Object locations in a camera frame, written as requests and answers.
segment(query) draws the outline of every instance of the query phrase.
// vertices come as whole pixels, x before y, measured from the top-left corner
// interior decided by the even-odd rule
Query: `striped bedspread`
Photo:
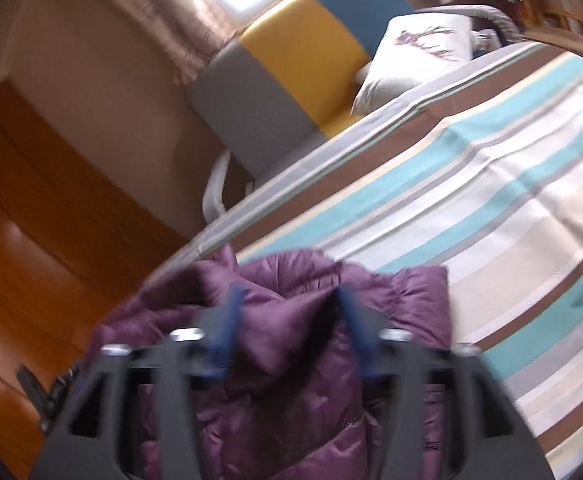
[[[313,246],[380,272],[445,265],[455,339],[484,350],[567,478],[583,460],[583,59],[525,44],[385,117],[169,265],[225,242],[241,262]]]

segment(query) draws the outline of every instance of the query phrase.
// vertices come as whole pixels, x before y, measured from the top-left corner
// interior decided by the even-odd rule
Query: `orange wooden floor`
[[[0,457],[19,479],[43,438],[17,368],[48,386],[94,323],[184,243],[0,85]]]

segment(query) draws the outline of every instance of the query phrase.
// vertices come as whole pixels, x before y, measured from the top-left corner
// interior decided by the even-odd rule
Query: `purple puffer jacket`
[[[325,300],[336,285],[347,283],[361,303],[386,313],[390,326],[410,330],[428,346],[449,348],[446,269],[373,274],[315,250],[239,266],[225,247],[211,260],[166,276],[113,311],[96,329],[88,357],[93,359],[110,342],[134,348],[156,344],[186,326],[198,309],[220,304],[230,283],[241,283],[248,291],[232,373],[221,386],[194,397],[213,478],[364,480],[379,442],[387,392],[363,388],[345,322],[325,318]],[[319,352],[308,351],[308,338],[323,342]],[[437,475],[441,396],[438,387],[429,386],[426,480]],[[145,478],[158,480],[150,386],[145,386],[144,405]]]

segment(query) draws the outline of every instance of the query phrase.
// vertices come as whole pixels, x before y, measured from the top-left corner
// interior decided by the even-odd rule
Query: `wooden furniture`
[[[523,0],[527,40],[552,44],[583,56],[583,0]]]

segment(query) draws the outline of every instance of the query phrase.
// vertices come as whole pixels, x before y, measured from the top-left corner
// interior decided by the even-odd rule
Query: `blue panel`
[[[373,57],[385,35],[389,20],[410,14],[407,0],[318,0],[349,29]]]

